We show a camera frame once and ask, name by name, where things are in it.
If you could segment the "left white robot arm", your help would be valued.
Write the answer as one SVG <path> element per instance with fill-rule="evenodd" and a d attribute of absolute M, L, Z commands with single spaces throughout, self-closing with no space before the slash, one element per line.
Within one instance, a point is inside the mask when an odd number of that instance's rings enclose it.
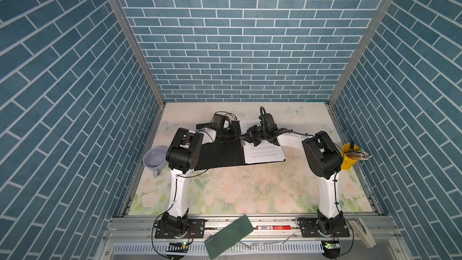
<path fill-rule="evenodd" d="M 210 178 L 221 178 L 219 172 L 235 173 L 244 165 L 241 144 L 243 129 L 233 114 L 213 115 L 209 123 L 195 131 L 178 128 L 167 149 L 166 161 L 172 177 L 167 210 L 161 214 L 160 226 L 171 235 L 190 231 L 188 186 L 192 179 L 211 172 Z"/>

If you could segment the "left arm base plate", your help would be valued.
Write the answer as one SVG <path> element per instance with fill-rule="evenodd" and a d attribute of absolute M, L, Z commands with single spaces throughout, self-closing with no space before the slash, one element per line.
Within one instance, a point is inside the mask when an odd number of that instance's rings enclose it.
<path fill-rule="evenodd" d="M 154 237 L 156 239 L 174 239 L 186 238 L 190 234 L 190 238 L 201 239 L 204 237 L 205 223 L 205 219 L 160 220 L 154 230 Z"/>

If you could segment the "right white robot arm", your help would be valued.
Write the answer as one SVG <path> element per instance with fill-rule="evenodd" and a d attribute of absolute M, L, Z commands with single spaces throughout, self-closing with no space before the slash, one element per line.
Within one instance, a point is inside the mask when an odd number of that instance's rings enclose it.
<path fill-rule="evenodd" d="M 304 151 L 310 170 L 318 177 L 318 230 L 327 237 L 336 234 L 345 225 L 338 196 L 338 176 L 344 156 L 338 146 L 325 131 L 302 134 L 287 128 L 278 128 L 271 114 L 266 113 L 264 108 L 261 108 L 261 112 L 258 125 L 241 129 L 241 139 L 254 146 L 265 140 L 276 146 Z"/>

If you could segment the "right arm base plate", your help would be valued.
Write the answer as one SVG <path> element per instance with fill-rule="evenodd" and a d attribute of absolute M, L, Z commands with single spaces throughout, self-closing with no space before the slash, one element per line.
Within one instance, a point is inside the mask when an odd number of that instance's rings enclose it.
<path fill-rule="evenodd" d="M 296 220 L 303 238 L 349 237 L 349 228 L 343 218 L 316 219 L 301 217 Z"/>

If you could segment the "orange black file folder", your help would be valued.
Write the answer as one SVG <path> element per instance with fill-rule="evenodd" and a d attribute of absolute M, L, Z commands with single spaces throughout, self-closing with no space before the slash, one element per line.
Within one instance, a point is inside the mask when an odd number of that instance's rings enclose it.
<path fill-rule="evenodd" d="M 215 169 L 219 167 L 246 166 L 242 140 L 230 143 L 221 143 L 216 131 L 207 128 L 207 124 L 196 125 L 197 131 L 203 134 L 203 144 L 200 151 L 199 162 L 195 171 Z"/>

